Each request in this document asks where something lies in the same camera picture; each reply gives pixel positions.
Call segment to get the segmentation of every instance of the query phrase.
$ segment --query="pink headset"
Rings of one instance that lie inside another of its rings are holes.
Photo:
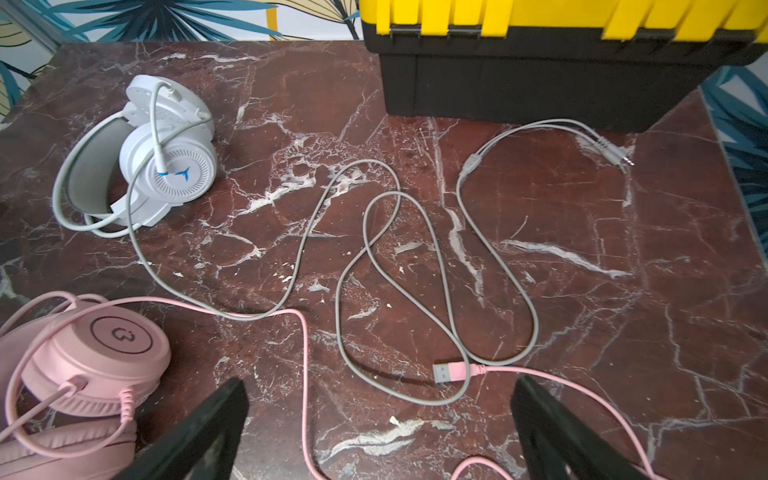
[[[24,314],[51,298],[65,301],[9,332]],[[0,386],[6,386],[0,442],[16,437],[0,444],[0,478],[106,480],[133,460],[134,409],[159,385],[170,348],[149,319],[119,306],[98,305],[105,302],[98,295],[50,292],[0,327]],[[22,382],[40,403],[19,416]],[[99,419],[27,434],[23,425],[47,407]],[[2,424],[6,419],[8,426]]]

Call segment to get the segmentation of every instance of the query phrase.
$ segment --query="white ear cup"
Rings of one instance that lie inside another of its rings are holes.
[[[157,129],[162,140],[174,126],[167,121],[158,121]],[[120,169],[126,181],[131,181],[141,162],[151,155],[153,147],[149,124],[141,125],[128,135],[120,150]],[[171,139],[163,150],[168,173],[160,175],[154,162],[150,161],[136,180],[135,188],[141,193],[177,206],[198,198],[210,188],[216,177],[216,151],[207,138],[204,125]]]
[[[211,118],[210,110],[200,97],[189,88],[165,77],[151,75],[136,75],[125,89],[128,104],[123,110],[123,115],[134,126],[149,123],[150,97],[152,89],[159,82],[164,82],[174,88],[171,94],[161,90],[157,96],[157,119],[173,124],[192,124],[201,118]],[[214,123],[204,125],[208,130],[208,140],[214,137]]]

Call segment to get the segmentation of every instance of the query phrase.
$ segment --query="headphones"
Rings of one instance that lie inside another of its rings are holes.
[[[127,226],[126,195],[108,204],[118,165],[127,182],[135,177],[130,199],[134,229],[155,225],[171,207],[198,198],[214,182],[214,123],[197,95],[173,80],[150,75],[134,77],[125,94],[129,102],[123,110],[86,133],[56,176],[51,198],[63,227],[106,238],[127,234],[127,229],[101,230],[110,223]],[[64,195],[83,214],[85,224],[64,215]]]
[[[0,393],[5,395],[0,441],[11,433],[16,437],[0,443],[4,480],[116,475],[134,457],[135,406],[157,388],[170,362],[160,327],[131,310],[99,305],[107,300],[96,295],[46,294],[22,307],[0,335],[40,301],[56,296],[67,301],[0,337]],[[19,416],[22,383],[40,403]],[[88,421],[27,434],[23,425],[48,406]],[[3,425],[5,420],[10,426]]]

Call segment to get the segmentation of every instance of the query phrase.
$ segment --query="usb connector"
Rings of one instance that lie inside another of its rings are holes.
[[[467,378],[467,365],[464,362],[437,363],[432,366],[432,372],[435,374],[435,383],[463,382]],[[485,365],[469,365],[470,376],[485,372]]]

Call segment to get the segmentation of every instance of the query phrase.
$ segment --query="marble table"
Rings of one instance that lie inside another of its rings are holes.
[[[67,152],[120,110],[125,86],[140,73],[188,86],[216,119],[220,174],[211,191],[140,235],[176,288],[221,307],[266,310],[283,294],[330,173],[377,158],[435,224],[467,345],[501,358],[525,343],[530,315],[468,230],[454,195],[464,160],[505,126],[387,116],[378,60],[362,42],[65,45],[0,133],[3,316],[48,290],[166,295],[125,239],[64,230],[49,207]],[[626,176],[568,134],[537,131],[502,141],[463,190],[541,315],[538,346],[523,363],[609,398],[668,478],[764,478],[768,280],[704,104],[694,92],[644,134],[607,135],[632,150],[637,166]],[[333,289],[362,246],[363,209],[390,188],[380,168],[345,178],[309,240],[288,301],[310,322],[313,456],[339,480],[438,480],[469,455],[487,455],[527,478],[509,408],[515,376],[475,379],[462,400],[426,408],[374,390],[341,361]],[[380,204],[378,221],[391,209]],[[431,248],[406,206],[376,250],[400,283],[445,318]],[[431,384],[432,364],[454,359],[454,347],[369,261],[354,269],[342,300],[357,362],[413,395],[455,391]],[[138,417],[140,446],[239,376],[250,413],[233,478],[310,478],[300,448],[298,323],[141,308],[163,326],[173,359]],[[599,406],[547,387],[635,458]],[[498,477],[479,467],[469,473]]]

